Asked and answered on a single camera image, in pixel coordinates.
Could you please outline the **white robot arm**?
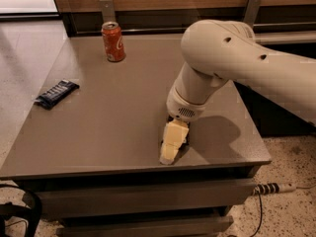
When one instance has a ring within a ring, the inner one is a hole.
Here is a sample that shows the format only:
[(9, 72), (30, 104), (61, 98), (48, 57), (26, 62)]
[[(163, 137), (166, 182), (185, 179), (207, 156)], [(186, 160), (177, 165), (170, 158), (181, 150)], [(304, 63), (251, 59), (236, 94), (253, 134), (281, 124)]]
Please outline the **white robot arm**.
[(181, 40), (184, 65), (166, 102), (160, 162), (171, 165), (210, 97), (227, 81), (250, 87), (297, 117), (316, 123), (316, 60), (257, 43), (242, 22), (202, 20)]

